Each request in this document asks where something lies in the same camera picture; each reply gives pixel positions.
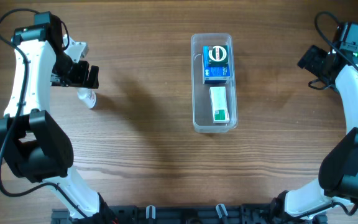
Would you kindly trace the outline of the white lotion bottle clear cap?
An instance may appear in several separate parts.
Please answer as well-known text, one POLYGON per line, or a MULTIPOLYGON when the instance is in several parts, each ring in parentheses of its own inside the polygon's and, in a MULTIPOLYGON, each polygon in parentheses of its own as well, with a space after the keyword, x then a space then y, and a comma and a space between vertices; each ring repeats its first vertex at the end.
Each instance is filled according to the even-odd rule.
POLYGON ((89 88, 77 88, 78 98, 89 108, 94 108, 96 104, 96 93, 89 88))

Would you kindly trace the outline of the green Zam-Buk box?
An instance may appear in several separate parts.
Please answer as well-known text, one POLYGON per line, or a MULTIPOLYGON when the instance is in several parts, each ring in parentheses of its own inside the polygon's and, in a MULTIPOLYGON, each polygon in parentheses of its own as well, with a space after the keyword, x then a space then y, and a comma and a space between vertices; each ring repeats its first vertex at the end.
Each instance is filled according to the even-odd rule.
POLYGON ((207 63, 209 67, 223 67, 228 64, 228 47, 226 45, 207 46, 207 63))

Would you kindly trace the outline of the white green medicine box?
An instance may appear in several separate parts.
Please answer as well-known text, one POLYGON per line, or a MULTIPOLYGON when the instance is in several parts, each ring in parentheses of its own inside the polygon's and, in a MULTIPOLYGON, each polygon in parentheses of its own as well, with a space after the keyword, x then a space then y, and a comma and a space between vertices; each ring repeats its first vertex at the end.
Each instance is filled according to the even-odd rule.
POLYGON ((228 123, 229 110, 227 106, 226 88, 224 86, 213 86, 209 89, 213 123, 228 123))

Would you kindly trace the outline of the blue plaster box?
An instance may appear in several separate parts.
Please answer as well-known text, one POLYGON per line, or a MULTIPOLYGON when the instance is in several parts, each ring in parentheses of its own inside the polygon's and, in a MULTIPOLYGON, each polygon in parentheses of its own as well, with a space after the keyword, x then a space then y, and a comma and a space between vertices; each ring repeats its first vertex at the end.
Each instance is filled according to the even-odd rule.
POLYGON ((207 46, 203 46, 203 76, 204 77, 229 77, 229 53, 228 53, 228 64, 223 67, 209 67, 207 63, 207 46))

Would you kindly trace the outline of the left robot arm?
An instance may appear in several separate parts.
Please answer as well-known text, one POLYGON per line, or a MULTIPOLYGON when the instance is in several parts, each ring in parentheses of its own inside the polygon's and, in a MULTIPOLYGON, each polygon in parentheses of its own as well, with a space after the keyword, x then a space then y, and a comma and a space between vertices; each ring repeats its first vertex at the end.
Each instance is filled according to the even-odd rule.
POLYGON ((50 115, 50 89, 73 87, 88 108, 96 104, 97 66, 85 56, 88 45, 73 40, 65 23, 34 11, 34 23, 19 27, 7 44, 16 71, 11 97, 0 119, 0 166, 18 178, 46 187, 66 206, 73 223, 117 223, 116 214, 73 167, 69 137, 50 115))

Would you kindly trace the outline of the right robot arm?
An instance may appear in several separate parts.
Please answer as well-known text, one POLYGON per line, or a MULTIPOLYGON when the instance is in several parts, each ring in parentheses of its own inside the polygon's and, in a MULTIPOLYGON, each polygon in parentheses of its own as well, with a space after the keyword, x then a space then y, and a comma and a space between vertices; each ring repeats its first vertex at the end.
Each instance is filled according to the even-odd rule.
POLYGON ((327 52, 311 46, 298 62, 317 81, 339 93, 346 120, 346 135, 323 159, 318 178, 274 198, 270 223, 313 222, 327 210, 340 207, 348 216, 358 210, 358 52, 327 52))

